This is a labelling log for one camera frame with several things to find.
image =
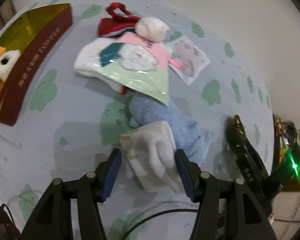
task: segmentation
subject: tablecloth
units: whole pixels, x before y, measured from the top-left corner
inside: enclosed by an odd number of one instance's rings
[[[73,69],[79,51],[96,38],[98,23],[107,17],[105,8],[113,1],[126,4],[135,15],[163,20],[170,27],[165,42],[184,34],[211,60],[190,85],[169,70],[170,97],[185,115],[210,132],[212,143],[207,161],[200,164],[202,170],[218,179],[240,176],[224,135],[226,119],[239,114],[250,142],[271,171],[273,121],[265,84],[250,70],[240,50],[206,28],[204,19],[190,17],[162,0],[38,0],[11,22],[27,10],[67,2],[73,8],[74,24],[40,66],[16,125],[0,124],[0,201],[7,203],[20,230],[52,179],[78,179],[95,170],[107,159],[120,133],[129,129],[131,93],[120,95]],[[56,87],[56,92],[49,86]],[[75,200],[72,207],[74,236],[80,239]],[[144,192],[123,158],[112,194],[99,210],[108,239],[115,240],[142,218],[189,207],[197,205],[184,194]],[[195,213],[157,217],[138,227],[130,240],[188,239],[194,219]]]

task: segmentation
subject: silver bolt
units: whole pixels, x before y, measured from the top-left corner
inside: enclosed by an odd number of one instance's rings
[[[94,178],[95,176],[96,176],[96,174],[93,171],[90,171],[87,173],[87,177],[90,179]]]
[[[52,181],[53,185],[59,185],[61,183],[61,179],[56,178]]]
[[[241,178],[236,178],[235,182],[238,183],[239,185],[242,185],[244,183],[244,180]]]
[[[204,171],[201,173],[201,177],[204,179],[208,179],[210,177],[210,174]]]

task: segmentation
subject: blue fuzzy cloth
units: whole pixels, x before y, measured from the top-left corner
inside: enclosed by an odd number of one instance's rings
[[[136,128],[156,121],[166,121],[172,130],[177,149],[183,149],[188,159],[201,165],[210,147],[209,131],[191,121],[172,99],[166,106],[149,97],[133,96],[129,103],[132,115],[129,126]]]

